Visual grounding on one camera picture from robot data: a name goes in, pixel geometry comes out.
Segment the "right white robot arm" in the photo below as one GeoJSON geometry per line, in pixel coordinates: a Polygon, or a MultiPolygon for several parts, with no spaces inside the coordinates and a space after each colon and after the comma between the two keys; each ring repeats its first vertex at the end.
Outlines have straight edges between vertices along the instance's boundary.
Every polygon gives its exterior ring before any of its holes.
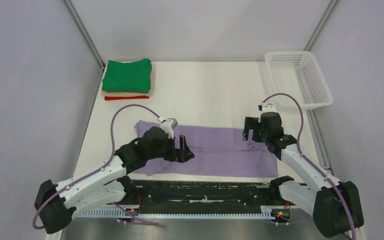
{"type": "Polygon", "coordinates": [[[305,211],[326,238],[353,232],[365,224],[360,194],[352,181],[341,181],[309,160],[298,140],[285,134],[282,119],[272,104],[261,103],[259,117],[245,117],[243,140],[263,143],[278,160],[304,181],[290,176],[270,182],[269,199],[275,204],[291,202],[305,211]]]}

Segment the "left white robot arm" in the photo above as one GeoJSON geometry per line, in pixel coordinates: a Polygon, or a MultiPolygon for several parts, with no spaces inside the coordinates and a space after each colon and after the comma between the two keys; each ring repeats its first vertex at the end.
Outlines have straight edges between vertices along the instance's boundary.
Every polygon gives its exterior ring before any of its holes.
{"type": "Polygon", "coordinates": [[[137,190],[128,176],[130,173],[153,159],[185,163],[195,157],[184,135],[179,136],[179,148],[176,148],[177,124],[174,118],[161,120],[159,126],[122,145],[108,160],[88,171],[57,183],[50,179],[42,182],[34,201],[33,228],[44,229],[51,235],[96,207],[120,201],[133,203],[137,190]]]}

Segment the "purple t shirt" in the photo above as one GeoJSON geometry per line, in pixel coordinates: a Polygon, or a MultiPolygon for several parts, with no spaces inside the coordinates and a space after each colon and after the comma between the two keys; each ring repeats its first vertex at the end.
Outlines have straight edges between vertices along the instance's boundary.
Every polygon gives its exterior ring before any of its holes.
{"type": "Polygon", "coordinates": [[[176,137],[185,136],[195,157],[185,163],[162,158],[149,160],[136,174],[182,174],[194,176],[274,178],[278,159],[264,143],[243,140],[239,128],[178,125],[176,137]]]}

